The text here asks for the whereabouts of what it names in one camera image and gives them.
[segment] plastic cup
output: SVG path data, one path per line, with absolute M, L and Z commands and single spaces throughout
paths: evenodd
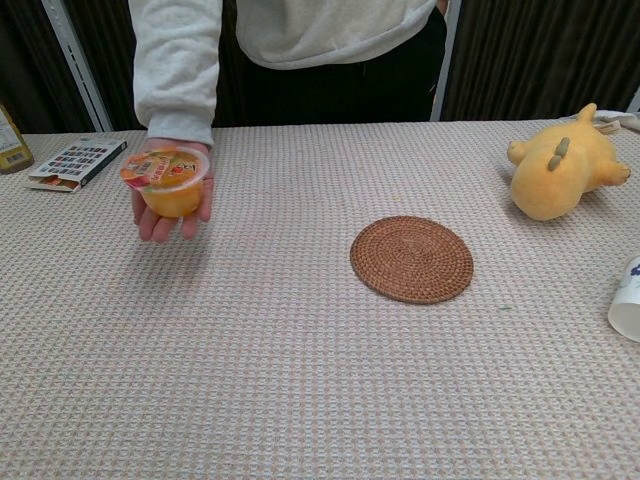
M 609 308 L 609 323 L 621 335 L 640 342 L 640 256 L 625 267 Z
M 162 217 L 180 218 L 198 209 L 209 158 L 186 147 L 163 147 L 125 160 L 120 176 Z

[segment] black pants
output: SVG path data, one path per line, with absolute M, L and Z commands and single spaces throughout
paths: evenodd
M 447 27 L 434 9 L 427 25 L 392 51 L 360 63 L 273 70 L 247 59 L 251 125 L 428 121 Z

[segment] hand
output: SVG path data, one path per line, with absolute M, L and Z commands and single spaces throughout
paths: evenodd
M 142 151 L 153 150 L 166 146 L 181 145 L 193 148 L 209 156 L 206 145 L 193 142 L 182 142 L 165 138 L 149 138 L 144 143 Z M 202 202 L 198 210 L 182 219 L 182 236 L 185 240 L 195 237 L 198 229 L 198 220 L 208 222 L 211 218 L 211 201 L 213 198 L 213 171 L 209 169 L 204 177 L 204 192 Z M 153 240 L 156 243 L 166 242 L 169 234 L 178 223 L 177 218 L 166 218 L 153 212 L 147 207 L 142 195 L 137 190 L 131 189 L 131 205 L 133 207 L 133 221 L 138 226 L 138 234 L 144 241 Z
M 436 8 L 440 10 L 440 13 L 444 16 L 447 13 L 447 7 L 449 6 L 449 0 L 438 0 L 436 2 Z

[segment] yellow plush toy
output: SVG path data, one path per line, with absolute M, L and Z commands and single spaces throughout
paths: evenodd
M 529 217 L 560 217 L 578 205 L 583 193 L 629 178 L 631 169 L 616 160 L 613 144 L 593 125 L 595 112 L 590 103 L 576 121 L 509 144 L 507 156 L 517 167 L 511 198 Z

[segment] orange jelly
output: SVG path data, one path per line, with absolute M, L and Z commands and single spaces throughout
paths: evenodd
M 169 147 L 128 158 L 120 176 L 155 213 L 179 218 L 197 210 L 208 170 L 209 159 L 202 152 Z

